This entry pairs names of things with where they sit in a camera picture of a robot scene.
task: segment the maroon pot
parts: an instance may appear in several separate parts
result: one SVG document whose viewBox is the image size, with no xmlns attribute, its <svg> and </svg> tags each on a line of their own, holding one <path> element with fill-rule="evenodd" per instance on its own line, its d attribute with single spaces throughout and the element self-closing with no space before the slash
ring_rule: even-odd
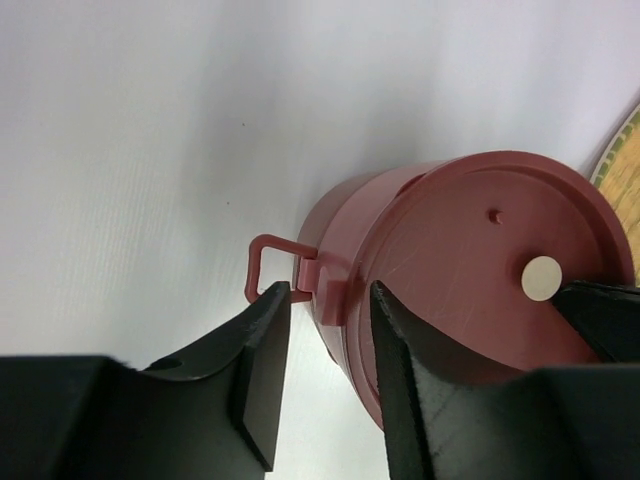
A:
<svg viewBox="0 0 640 480">
<path fill-rule="evenodd" d="M 458 342 L 520 370 L 597 357 L 521 277 L 538 256 L 562 283 L 631 285 L 625 234 L 600 193 L 549 158 L 491 152 L 364 175 L 327 193 L 297 242 L 250 246 L 245 294 L 257 298 L 265 247 L 296 255 L 294 302 L 309 302 L 329 353 L 382 426 L 368 289 L 382 280 L 415 314 Z"/>
</svg>

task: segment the white circle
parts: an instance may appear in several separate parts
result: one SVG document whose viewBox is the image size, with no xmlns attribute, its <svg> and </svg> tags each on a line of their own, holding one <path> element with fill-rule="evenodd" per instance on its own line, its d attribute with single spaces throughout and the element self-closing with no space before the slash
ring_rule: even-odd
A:
<svg viewBox="0 0 640 480">
<path fill-rule="evenodd" d="M 522 290 L 536 302 L 544 302 L 555 295 L 562 283 L 562 268 L 551 257 L 536 257 L 522 271 Z"/>
</svg>

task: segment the red lid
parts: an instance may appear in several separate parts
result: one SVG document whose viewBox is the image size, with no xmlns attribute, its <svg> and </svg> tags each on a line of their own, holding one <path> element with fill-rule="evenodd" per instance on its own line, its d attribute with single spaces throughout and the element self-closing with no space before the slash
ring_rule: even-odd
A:
<svg viewBox="0 0 640 480">
<path fill-rule="evenodd" d="M 360 250 L 347 298 L 347 354 L 368 410 L 379 411 L 369 304 L 362 301 L 373 280 L 425 321 L 505 365 L 597 361 L 550 302 L 525 295 L 522 272 L 538 256 L 560 264 L 563 284 L 634 280 L 626 237 L 604 198 L 578 173 L 539 155 L 455 160 L 389 205 Z"/>
</svg>

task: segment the tabletop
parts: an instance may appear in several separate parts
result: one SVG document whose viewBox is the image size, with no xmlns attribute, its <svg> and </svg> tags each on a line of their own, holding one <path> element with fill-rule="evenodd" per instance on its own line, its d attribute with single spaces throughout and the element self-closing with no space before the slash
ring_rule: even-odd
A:
<svg viewBox="0 0 640 480">
<path fill-rule="evenodd" d="M 0 353 L 135 367 L 246 306 L 332 186 L 497 149 L 585 175 L 640 94 L 636 0 L 0 2 Z M 292 259 L 265 257 L 263 280 Z M 388 478 L 296 306 L 275 472 Z"/>
</svg>

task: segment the red handle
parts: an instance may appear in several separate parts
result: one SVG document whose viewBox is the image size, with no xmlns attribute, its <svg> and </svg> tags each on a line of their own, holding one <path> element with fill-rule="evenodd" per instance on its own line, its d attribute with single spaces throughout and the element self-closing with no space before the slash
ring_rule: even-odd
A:
<svg viewBox="0 0 640 480">
<path fill-rule="evenodd" d="M 247 271 L 247 283 L 244 286 L 244 295 L 251 303 L 255 302 L 260 296 L 258 282 L 260 281 L 262 250 L 266 247 L 292 253 L 301 258 L 314 259 L 318 256 L 318 250 L 308 245 L 285 240 L 274 235 L 258 235 L 249 245 L 249 269 Z M 310 300 L 311 293 L 303 292 L 297 286 L 291 292 L 291 303 L 308 302 Z"/>
</svg>

